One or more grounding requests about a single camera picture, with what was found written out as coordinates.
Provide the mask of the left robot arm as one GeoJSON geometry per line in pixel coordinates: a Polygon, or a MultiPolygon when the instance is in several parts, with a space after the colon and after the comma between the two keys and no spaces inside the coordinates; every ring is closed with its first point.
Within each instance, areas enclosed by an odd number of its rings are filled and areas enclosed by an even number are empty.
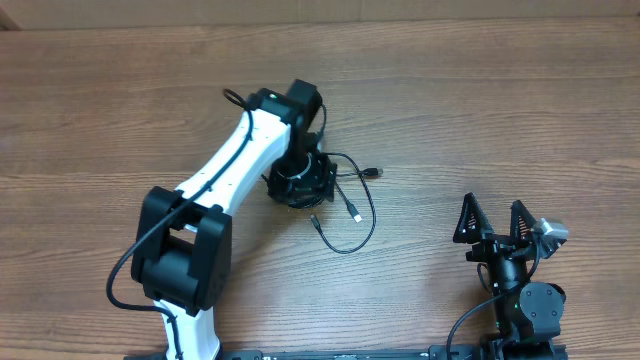
{"type": "Polygon", "coordinates": [[[322,132],[310,130],[325,110],[315,85],[223,94],[242,110],[232,135],[175,189],[152,188],[141,207],[131,277],[165,322],[160,359],[221,358],[213,313],[229,278],[233,216],[255,182],[292,208],[334,199],[337,167],[319,149],[322,132]]]}

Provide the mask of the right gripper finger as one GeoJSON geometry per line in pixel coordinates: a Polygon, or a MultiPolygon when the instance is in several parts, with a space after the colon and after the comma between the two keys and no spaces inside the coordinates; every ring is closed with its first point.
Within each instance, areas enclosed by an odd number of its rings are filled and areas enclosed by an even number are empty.
{"type": "Polygon", "coordinates": [[[494,229],[482,211],[472,192],[464,196],[461,215],[456,226],[453,242],[475,244],[482,242],[494,229]]]}
{"type": "Polygon", "coordinates": [[[537,220],[527,210],[525,205],[516,200],[511,205],[510,236],[518,241],[528,241],[531,229],[537,220]]]}

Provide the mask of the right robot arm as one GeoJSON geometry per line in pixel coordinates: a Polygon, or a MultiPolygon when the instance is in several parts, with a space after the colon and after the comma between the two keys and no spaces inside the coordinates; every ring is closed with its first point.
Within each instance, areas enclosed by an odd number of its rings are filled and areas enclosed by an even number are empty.
{"type": "Polygon", "coordinates": [[[566,359],[566,348],[553,343],[561,333],[566,293],[557,284],[535,282],[533,276],[568,238],[561,221],[537,219],[519,200],[511,205],[510,232],[498,234],[475,195],[467,193],[452,241],[471,246],[466,260],[476,265],[490,298],[454,323],[445,356],[454,357],[453,338],[464,321],[492,307],[497,332],[481,337],[470,351],[473,359],[566,359]]]}

